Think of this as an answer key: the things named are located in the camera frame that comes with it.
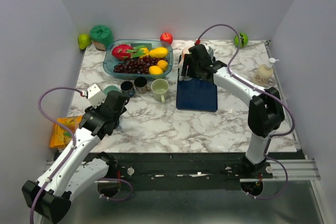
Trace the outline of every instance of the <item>mango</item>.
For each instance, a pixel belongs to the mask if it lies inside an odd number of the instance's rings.
[[[149,51],[149,56],[162,59],[168,55],[169,51],[165,47],[157,47]]]

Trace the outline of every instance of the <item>marble table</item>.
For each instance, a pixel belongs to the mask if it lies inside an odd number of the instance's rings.
[[[202,43],[214,49],[214,56],[228,63],[236,48],[232,41],[211,40]],[[218,88],[217,112],[182,111],[176,109],[177,63],[183,48],[192,46],[191,40],[175,40],[174,66],[166,77],[170,84],[170,98],[166,104],[156,102],[151,93],[136,94],[122,115],[120,126],[111,136],[106,136],[91,152],[245,152],[251,131],[247,125],[248,107],[238,98]],[[103,90],[109,85],[120,86],[122,80],[106,74],[102,62],[106,52],[90,45],[84,54],[77,88],[84,90],[97,83]],[[260,64],[267,62],[268,55],[263,41],[249,41],[240,50],[232,69],[249,79]],[[270,86],[277,86],[275,79]],[[69,116],[81,115],[89,101],[74,95]],[[289,129],[287,121],[278,132]],[[294,136],[274,138],[269,151],[295,152]]]

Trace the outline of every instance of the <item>soap dispenser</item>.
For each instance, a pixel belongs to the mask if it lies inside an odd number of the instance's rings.
[[[275,58],[269,58],[267,64],[262,64],[251,78],[251,81],[259,86],[265,86],[272,77],[274,70],[273,64],[278,61]]]

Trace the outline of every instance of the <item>green pear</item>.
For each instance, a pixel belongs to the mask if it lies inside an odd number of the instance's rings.
[[[90,36],[87,34],[81,34],[78,36],[78,44],[81,50],[84,50],[88,45],[91,44]]]

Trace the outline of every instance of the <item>red grapes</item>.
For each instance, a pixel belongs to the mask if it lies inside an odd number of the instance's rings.
[[[148,74],[149,67],[154,66],[158,63],[159,60],[165,60],[166,58],[151,58],[149,56],[145,56],[142,59],[134,58],[129,59],[127,61],[123,61],[114,66],[114,73],[137,73],[137,74]]]

